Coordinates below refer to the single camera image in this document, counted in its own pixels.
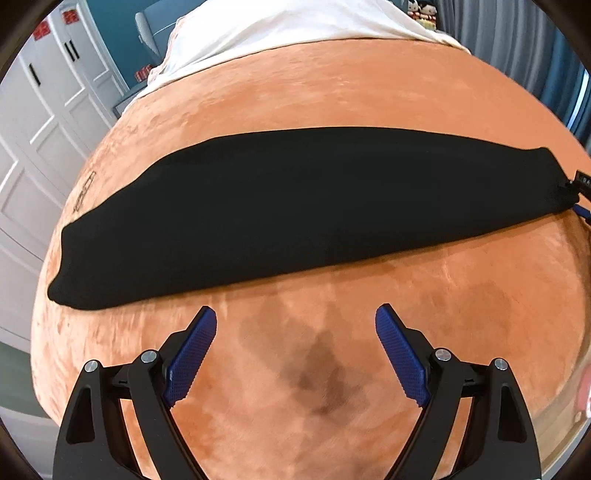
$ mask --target white fabric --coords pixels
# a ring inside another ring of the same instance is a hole
[[[207,0],[177,21],[162,65],[134,99],[214,65],[272,48],[346,38],[457,40],[427,30],[388,0]]]

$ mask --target metal screw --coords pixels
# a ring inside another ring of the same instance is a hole
[[[84,366],[84,370],[88,373],[95,371],[97,368],[99,368],[99,363],[96,360],[90,360],[89,362],[86,362],[86,365]]]
[[[435,357],[442,362],[447,362],[452,359],[452,355],[448,350],[444,348],[439,348],[435,350]]]
[[[499,370],[507,370],[509,368],[509,364],[502,358],[497,358],[495,360],[495,367],[497,367]]]
[[[142,362],[145,364],[150,364],[152,363],[154,360],[156,360],[156,357],[158,356],[158,354],[156,352],[154,352],[153,350],[146,350],[144,353],[142,353]]]

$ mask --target red box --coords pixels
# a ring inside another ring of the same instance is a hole
[[[47,20],[44,20],[39,25],[37,25],[37,28],[33,31],[33,38],[35,39],[35,41],[37,41],[49,35],[50,33],[51,30],[49,28],[49,22]]]
[[[71,23],[76,23],[80,21],[80,17],[78,17],[78,12],[73,10],[66,10],[65,12],[61,13],[62,18],[64,19],[64,23],[66,25],[70,25]]]
[[[138,81],[138,83],[143,82],[145,79],[147,79],[148,75],[150,74],[150,70],[152,70],[153,68],[154,67],[152,65],[146,65],[141,70],[135,72],[135,79]]]

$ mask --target orange plush cushion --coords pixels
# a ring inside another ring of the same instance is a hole
[[[571,211],[453,244],[99,312],[47,299],[62,227],[159,158],[221,135],[341,125],[548,147],[570,177],[589,165],[580,144],[529,93],[445,46],[302,44],[168,85],[133,104],[103,140],[56,226],[31,344],[35,391],[55,421],[85,361],[129,362],[184,329],[206,304],[216,310],[217,337],[173,414],[212,480],[383,478],[419,414],[375,333],[375,310],[388,302],[408,327],[462,360],[506,358],[541,457],[551,461],[573,430],[570,393],[588,358],[589,239]],[[466,407],[438,475],[453,464]],[[156,477],[129,402],[124,412],[142,469]]]

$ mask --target black fabric strap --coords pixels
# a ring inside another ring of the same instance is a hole
[[[49,298],[96,310],[470,238],[571,208],[546,148],[388,128],[208,140],[67,225]]]

